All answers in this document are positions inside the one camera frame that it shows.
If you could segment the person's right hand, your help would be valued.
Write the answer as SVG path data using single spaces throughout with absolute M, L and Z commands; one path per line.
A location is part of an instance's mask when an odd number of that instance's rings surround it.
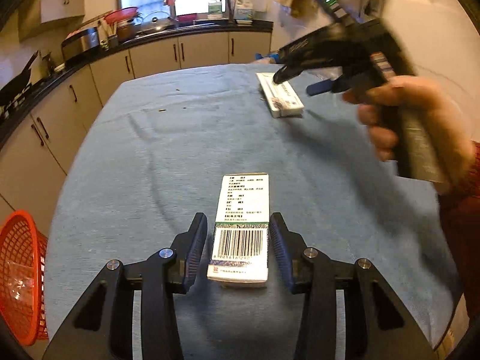
M 366 126 L 377 157 L 385 162 L 395 159 L 399 138 L 385 127 L 381 106 L 405 106 L 420 116 L 446 181 L 434 185 L 439 194 L 447 194 L 461 183 L 475 163 L 476 146 L 467 133 L 456 104 L 433 80 L 419 76 L 395 76 L 388 83 L 366 94 L 349 90 L 343 100 L 358 105 L 359 121 Z

